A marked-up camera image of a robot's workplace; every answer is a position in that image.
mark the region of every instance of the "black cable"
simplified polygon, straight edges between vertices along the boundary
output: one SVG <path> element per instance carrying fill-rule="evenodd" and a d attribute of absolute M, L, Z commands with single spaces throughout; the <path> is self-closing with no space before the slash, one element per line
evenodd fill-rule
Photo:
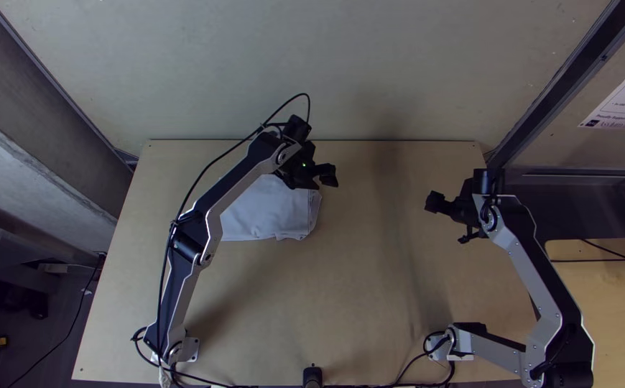
<path fill-rule="evenodd" d="M 443 333 L 443 332 L 434 332 L 431 333 L 430 335 L 428 335 L 427 337 L 433 336 L 435 334 L 439 334 L 439 333 Z M 429 351 L 425 351 L 424 353 L 418 354 L 416 357 L 413 357 L 413 359 L 411 359 L 411 361 L 408 362 L 408 364 L 406 364 L 406 366 L 403 368 L 403 370 L 401 370 L 401 373 L 399 373 L 399 376 L 397 377 L 396 380 L 394 380 L 393 383 L 389 384 L 389 385 L 380 385 L 376 388 L 395 388 L 395 387 L 424 387 L 424 388 L 430 388 L 430 387 L 441 387 L 443 385 L 449 384 L 449 382 L 451 381 L 451 379 L 454 377 L 454 373 L 456 372 L 456 365 L 454 364 L 454 361 L 449 361 L 449 375 L 447 375 L 447 377 L 438 383 L 432 383 L 432 384 L 422 384 L 422 383 L 401 383 L 401 378 L 403 378 L 404 374 L 406 374 L 406 371 L 408 371 L 408 369 L 411 367 L 411 365 L 413 365 L 413 363 L 415 363 L 416 361 L 418 361 L 419 359 L 429 356 L 430 354 L 434 353 L 437 349 L 441 348 L 445 343 L 447 343 L 449 341 L 448 337 L 444 337 L 442 339 L 440 339 L 437 344 L 435 344 L 435 346 L 433 348 L 431 348 Z"/>
<path fill-rule="evenodd" d="M 138 345 L 138 342 L 140 342 L 142 340 L 142 333 L 146 330 L 147 328 L 140 328 L 138 329 L 138 331 L 135 332 L 135 334 L 133 335 L 133 337 L 131 338 L 131 341 L 135 344 L 135 351 L 138 353 L 138 355 L 140 356 L 140 358 L 142 358 L 145 362 L 147 362 L 148 364 L 154 366 L 155 368 L 159 368 L 159 364 L 152 362 L 152 360 L 148 359 L 147 356 L 145 356 L 142 351 L 140 351 L 140 346 Z M 219 385 L 222 387 L 226 387 L 226 388 L 244 388 L 244 386 L 239 386 L 239 385 L 229 385 L 229 384 L 222 384 L 222 383 L 218 383 L 218 382 L 213 382 L 211 380 L 208 379 L 203 379 L 197 376 L 193 376 L 191 374 L 187 374 L 187 373 L 183 373 L 183 372 L 179 372 L 177 370 L 175 370 L 174 368 L 167 368 L 166 366 L 163 366 L 162 369 L 164 369 L 165 371 L 169 372 L 172 375 L 172 380 L 174 380 L 174 376 L 181 376 L 181 377 L 185 377 L 186 379 L 194 379 L 195 381 L 198 382 L 202 382 L 204 384 L 209 384 L 209 385 Z"/>
<path fill-rule="evenodd" d="M 308 122 L 310 120 L 310 96 L 307 93 L 298 93 L 297 95 L 295 95 L 295 96 L 289 98 L 288 100 L 286 100 L 286 102 L 284 102 L 281 106 L 279 106 L 279 108 L 277 108 L 277 110 L 275 110 L 274 113 L 269 115 L 269 117 L 267 117 L 267 120 L 265 120 L 264 123 L 262 123 L 262 125 L 260 127 L 255 129 L 252 133 L 250 133 L 250 135 L 248 135 L 247 137 L 243 138 L 241 141 L 239 141 L 238 143 L 233 145 L 231 148 L 227 149 L 226 152 L 224 152 L 223 154 L 219 155 L 213 161 L 211 161 L 209 164 L 207 164 L 207 166 L 205 166 L 205 168 L 203 168 L 203 170 L 200 172 L 200 174 L 195 179 L 195 181 L 193 181 L 193 184 L 190 186 L 190 189 L 188 189 L 188 192 L 186 193 L 185 197 L 183 198 L 183 201 L 181 202 L 181 206 L 178 208 L 178 212 L 176 213 L 176 216 L 174 217 L 174 220 L 172 221 L 172 226 L 171 226 L 171 229 L 170 229 L 170 232 L 169 232 L 169 236 L 167 237 L 167 243 L 166 243 L 165 249 L 164 249 L 164 260 L 162 262 L 162 271 L 160 272 L 160 278 L 159 278 L 159 294 L 157 296 L 157 318 L 156 318 L 157 338 L 156 339 L 157 339 L 157 347 L 158 347 L 157 355 L 160 358 L 161 358 L 161 356 L 159 355 L 159 353 L 162 352 L 162 349 L 163 349 L 162 345 L 163 344 L 161 342 L 162 338 L 160 338 L 160 335 L 159 335 L 159 333 L 161 331 L 159 329 L 159 321 L 160 321 L 159 317 L 162 314 L 162 293 L 164 292 L 164 276 L 166 275 L 167 262 L 170 259 L 169 258 L 169 246 L 171 244 L 171 237 L 172 237 L 172 235 L 174 234 L 174 231 L 175 231 L 176 223 L 178 221 L 178 218 L 181 216 L 181 213 L 183 211 L 183 208 L 185 207 L 185 204 L 188 202 L 188 198 L 193 193 L 193 190 L 195 189 L 195 186 L 198 184 L 198 182 L 200 182 L 200 179 L 202 179 L 203 175 L 207 172 L 207 170 L 209 170 L 210 167 L 212 167 L 215 163 L 217 163 L 219 160 L 224 158 L 226 155 L 230 154 L 236 148 L 241 146 L 241 144 L 247 142 L 251 137 L 253 137 L 254 135 L 258 134 L 259 132 L 261 132 L 265 128 L 267 128 L 269 126 L 269 122 L 283 108 L 285 108 L 289 103 L 291 103 L 291 101 L 295 100 L 296 98 L 302 97 L 302 96 L 306 97 L 306 99 L 307 99 L 307 116 L 305 118 L 305 122 Z"/>
<path fill-rule="evenodd" d="M 35 361 L 33 365 L 31 365 L 23 374 L 20 375 L 20 377 L 18 377 L 11 384 L 9 384 L 8 388 L 13 387 L 23 377 L 25 377 L 28 373 L 30 373 L 31 370 L 33 370 L 40 362 L 42 362 L 44 359 L 46 359 L 47 356 L 49 356 L 53 351 L 58 349 L 59 346 L 61 346 L 64 342 L 66 342 L 68 337 L 70 337 L 70 334 L 73 332 L 73 328 L 75 327 L 75 323 L 78 321 L 78 316 L 80 315 L 80 310 L 83 309 L 83 302 L 85 301 L 85 291 L 88 289 L 88 287 L 90 287 L 90 283 L 92 283 L 92 279 L 94 279 L 95 274 L 97 273 L 97 269 L 99 269 L 99 266 L 102 264 L 102 261 L 103 261 L 104 257 L 105 256 L 102 255 L 102 254 L 98 255 L 97 265 L 95 265 L 95 269 L 92 271 L 92 276 L 90 276 L 90 279 L 88 280 L 87 284 L 85 285 L 85 288 L 83 289 L 83 294 L 80 296 L 80 303 L 78 303 L 78 311 L 75 312 L 75 317 L 73 318 L 73 322 L 70 324 L 70 328 L 68 329 L 68 333 L 66 334 L 66 337 L 64 337 L 61 341 L 59 341 L 59 343 L 57 343 L 56 346 L 51 348 L 44 356 L 40 357 L 39 360 Z"/>
<path fill-rule="evenodd" d="M 568 228 L 565 228 L 564 226 L 561 226 L 561 225 L 559 225 L 559 224 L 557 224 L 557 223 L 555 223 L 555 222 L 552 222 L 552 221 L 550 221 L 550 220 L 546 219 L 545 217 L 541 217 L 539 214 L 535 216 L 535 219 L 536 219 L 536 220 L 542 220 L 542 221 L 543 221 L 543 222 L 545 222 L 547 225 L 554 226 L 554 227 L 555 227 L 555 228 L 557 228 L 557 229 L 561 229 L 561 230 L 563 230 L 563 231 L 567 231 L 567 232 L 569 232 L 569 229 L 568 229 Z M 577 236 L 576 236 L 576 239 L 581 240 L 581 241 L 583 241 L 584 243 L 586 243 L 586 244 L 588 244 L 588 245 L 590 245 L 590 246 L 594 246 L 594 247 L 596 247 L 597 249 L 600 249 L 601 251 L 605 251 L 605 252 L 607 252 L 607 253 L 609 253 L 609 254 L 613 254 L 614 256 L 621 257 L 622 259 L 550 260 L 550 261 L 551 261 L 551 262 L 554 262 L 554 263 L 564 263 L 564 262 L 565 262 L 565 263 L 581 263 L 581 262 L 625 262 L 625 254 L 620 254 L 620 253 L 619 253 L 619 252 L 617 252 L 617 251 L 613 251 L 613 250 L 611 250 L 611 249 L 609 249 L 609 248 L 605 248 L 604 246 L 597 245 L 597 244 L 595 244 L 594 242 L 589 241 L 589 240 L 587 240 L 587 239 L 583 239 L 583 238 L 581 238 L 581 237 L 577 237 Z"/>
<path fill-rule="evenodd" d="M 613 254 L 614 256 L 617 257 L 621 257 L 621 259 L 588 259 L 588 260 L 582 260 L 582 259 L 578 259 L 578 260 L 550 260 L 553 263 L 583 263 L 583 262 L 625 262 L 625 254 L 620 254 L 616 251 L 613 251 L 609 248 L 605 248 L 604 246 L 600 246 L 597 245 L 595 243 L 593 243 L 592 241 L 589 241 L 587 239 L 579 239 L 581 241 L 583 241 L 584 243 L 590 245 L 590 246 L 594 246 L 597 249 L 600 249 L 601 251 L 605 251 L 608 252 L 610 254 Z"/>
<path fill-rule="evenodd" d="M 550 260 L 553 263 L 594 263 L 594 262 L 625 262 L 625 259 L 574 259 L 574 260 Z"/>

